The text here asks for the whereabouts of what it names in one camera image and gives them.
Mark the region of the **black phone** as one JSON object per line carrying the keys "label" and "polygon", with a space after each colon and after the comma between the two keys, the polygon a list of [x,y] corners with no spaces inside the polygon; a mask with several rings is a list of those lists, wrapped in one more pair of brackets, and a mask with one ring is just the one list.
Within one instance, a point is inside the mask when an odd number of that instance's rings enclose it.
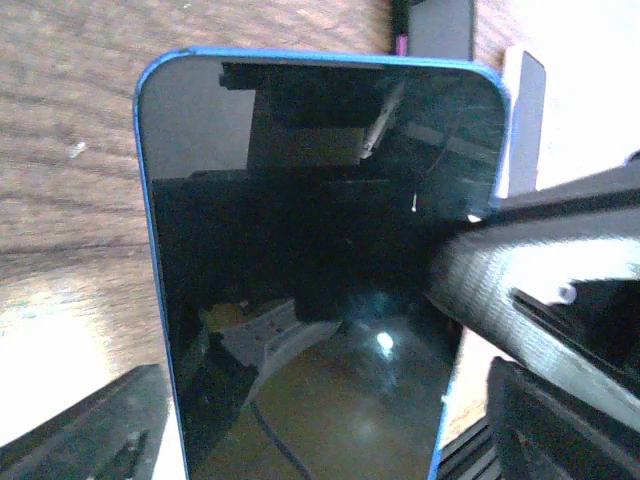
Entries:
{"label": "black phone", "polygon": [[470,0],[391,1],[391,53],[471,61],[475,9]]}
{"label": "black phone", "polygon": [[133,122],[191,479],[426,479],[461,325],[437,250],[490,214],[510,99],[465,60],[193,46]]}

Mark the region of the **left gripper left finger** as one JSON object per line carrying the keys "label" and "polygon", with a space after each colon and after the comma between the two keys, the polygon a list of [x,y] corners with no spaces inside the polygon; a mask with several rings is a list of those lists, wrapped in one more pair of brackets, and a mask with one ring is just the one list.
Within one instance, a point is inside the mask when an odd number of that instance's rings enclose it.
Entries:
{"label": "left gripper left finger", "polygon": [[137,366],[2,446],[1,477],[150,479],[167,417],[161,366]]}

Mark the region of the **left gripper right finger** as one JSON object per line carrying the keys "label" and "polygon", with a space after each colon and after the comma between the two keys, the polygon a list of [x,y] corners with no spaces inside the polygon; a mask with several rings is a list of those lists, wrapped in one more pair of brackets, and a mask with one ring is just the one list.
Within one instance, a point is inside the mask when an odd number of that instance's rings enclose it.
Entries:
{"label": "left gripper right finger", "polygon": [[639,433],[520,365],[492,360],[487,417],[505,479],[637,479]]}

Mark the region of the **pink phone case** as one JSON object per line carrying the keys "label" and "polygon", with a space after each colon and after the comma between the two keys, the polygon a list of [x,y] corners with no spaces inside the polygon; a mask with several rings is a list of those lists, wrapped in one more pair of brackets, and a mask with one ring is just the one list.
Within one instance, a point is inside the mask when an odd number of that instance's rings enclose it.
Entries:
{"label": "pink phone case", "polygon": [[497,196],[508,198],[536,189],[547,75],[529,49],[514,45],[504,53],[502,79],[511,108]]}

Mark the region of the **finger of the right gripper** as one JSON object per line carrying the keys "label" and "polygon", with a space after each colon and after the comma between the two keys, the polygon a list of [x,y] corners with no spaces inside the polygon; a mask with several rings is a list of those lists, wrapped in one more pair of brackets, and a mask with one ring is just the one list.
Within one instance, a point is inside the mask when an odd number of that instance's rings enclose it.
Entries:
{"label": "finger of the right gripper", "polygon": [[629,164],[504,201],[492,235],[637,235],[639,166]]}
{"label": "finger of the right gripper", "polygon": [[639,241],[628,235],[434,249],[426,295],[531,372],[639,427]]}

